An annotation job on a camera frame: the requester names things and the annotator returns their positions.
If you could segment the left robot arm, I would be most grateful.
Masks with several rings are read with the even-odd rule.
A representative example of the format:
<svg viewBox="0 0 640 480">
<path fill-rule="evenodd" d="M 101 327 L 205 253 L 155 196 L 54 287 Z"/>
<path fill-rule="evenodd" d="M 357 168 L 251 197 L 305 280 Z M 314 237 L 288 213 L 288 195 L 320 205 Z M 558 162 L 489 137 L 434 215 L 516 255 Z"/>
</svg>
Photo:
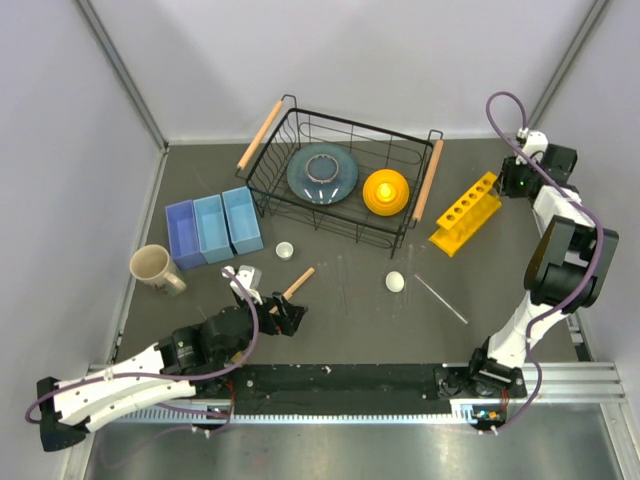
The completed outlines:
<svg viewBox="0 0 640 480">
<path fill-rule="evenodd" d="M 216 396 L 248 359 L 259 334 L 293 336 L 308 309 L 288 296 L 223 308 L 203 322 L 175 330 L 141 353 L 94 374 L 36 384 L 41 445 L 56 452 L 82 442 L 106 424 L 179 398 Z"/>
</svg>

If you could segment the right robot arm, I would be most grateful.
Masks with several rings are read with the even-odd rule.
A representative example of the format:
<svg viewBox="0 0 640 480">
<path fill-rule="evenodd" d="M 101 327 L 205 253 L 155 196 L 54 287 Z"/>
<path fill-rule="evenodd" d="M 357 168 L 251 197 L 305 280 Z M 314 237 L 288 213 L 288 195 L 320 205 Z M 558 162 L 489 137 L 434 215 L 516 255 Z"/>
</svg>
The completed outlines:
<svg viewBox="0 0 640 480">
<path fill-rule="evenodd" d="M 514 155 L 504 159 L 495 182 L 500 195 L 531 202 L 543 232 L 524 275 L 522 302 L 471 357 L 466 380 L 480 397 L 524 391 L 517 383 L 528 355 L 554 325 L 595 303 L 619 243 L 616 231 L 598 232 L 579 208 L 579 193 L 568 183 L 575 150 L 551 144 L 531 157 L 556 185 Z"/>
</svg>

